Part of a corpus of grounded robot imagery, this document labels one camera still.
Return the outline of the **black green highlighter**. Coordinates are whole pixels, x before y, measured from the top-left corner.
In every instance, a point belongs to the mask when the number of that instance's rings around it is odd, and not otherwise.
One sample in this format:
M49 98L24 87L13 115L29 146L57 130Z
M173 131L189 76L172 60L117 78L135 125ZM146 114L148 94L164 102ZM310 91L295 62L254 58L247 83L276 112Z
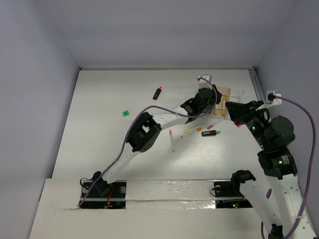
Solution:
M220 131L217 130L208 130L208 131L203 131L201 133L202 137L207 137L207 136L216 136L218 134L220 134Z

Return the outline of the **black pink highlighter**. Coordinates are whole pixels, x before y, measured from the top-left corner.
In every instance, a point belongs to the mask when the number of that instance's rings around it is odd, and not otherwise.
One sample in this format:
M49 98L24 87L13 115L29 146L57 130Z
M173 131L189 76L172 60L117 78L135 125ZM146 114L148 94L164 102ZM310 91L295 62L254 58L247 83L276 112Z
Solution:
M153 96L153 100L157 100L159 95L161 94L161 92L162 92L162 86L160 86L159 88L156 89L154 96Z

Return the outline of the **green highlighter cap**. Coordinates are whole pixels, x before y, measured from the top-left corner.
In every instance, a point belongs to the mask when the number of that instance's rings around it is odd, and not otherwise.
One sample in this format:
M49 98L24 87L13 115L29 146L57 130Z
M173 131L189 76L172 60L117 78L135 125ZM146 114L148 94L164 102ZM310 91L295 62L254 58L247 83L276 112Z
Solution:
M123 112L123 116L128 116L130 114L130 112L128 110Z

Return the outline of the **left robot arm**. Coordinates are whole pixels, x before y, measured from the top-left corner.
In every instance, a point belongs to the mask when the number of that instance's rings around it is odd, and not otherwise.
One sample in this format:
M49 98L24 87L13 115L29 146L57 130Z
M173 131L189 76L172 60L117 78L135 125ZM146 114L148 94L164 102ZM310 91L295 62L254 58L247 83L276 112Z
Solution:
M181 104L175 110L149 106L132 122L117 158L103 171L92 177L93 191L100 197L109 194L111 184L136 155L148 151L160 132L175 125L186 124L211 113L219 104L222 94L213 85L198 90L194 98Z

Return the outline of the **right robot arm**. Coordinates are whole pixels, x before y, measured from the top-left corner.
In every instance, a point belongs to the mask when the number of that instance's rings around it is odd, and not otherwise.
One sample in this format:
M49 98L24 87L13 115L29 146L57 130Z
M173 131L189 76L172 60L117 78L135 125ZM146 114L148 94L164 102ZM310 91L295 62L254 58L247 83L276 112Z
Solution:
M288 145L295 140L292 122L283 116L269 117L262 101L247 104L227 102L230 119L246 125L261 148L259 163L270 183L277 205L265 196L257 179L248 170L233 173L229 189L243 195L262 220L270 239L315 239L298 186L298 170Z

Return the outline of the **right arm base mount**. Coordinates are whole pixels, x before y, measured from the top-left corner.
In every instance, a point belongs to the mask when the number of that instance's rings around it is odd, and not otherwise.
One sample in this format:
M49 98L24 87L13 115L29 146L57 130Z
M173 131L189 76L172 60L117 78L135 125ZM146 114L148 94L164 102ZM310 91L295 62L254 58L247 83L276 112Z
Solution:
M218 209L240 209L260 206L267 200L263 188L249 170L239 170L231 178L214 181L210 195Z

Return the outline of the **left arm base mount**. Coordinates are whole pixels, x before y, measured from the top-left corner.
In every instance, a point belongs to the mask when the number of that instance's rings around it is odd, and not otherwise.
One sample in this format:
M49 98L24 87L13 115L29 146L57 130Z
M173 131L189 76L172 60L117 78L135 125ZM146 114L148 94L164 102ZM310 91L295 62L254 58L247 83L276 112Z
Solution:
M79 207L81 209L125 209L126 181L116 181L109 184L103 178L100 178L89 190L100 175L101 172L97 171L91 179L80 179L82 189Z

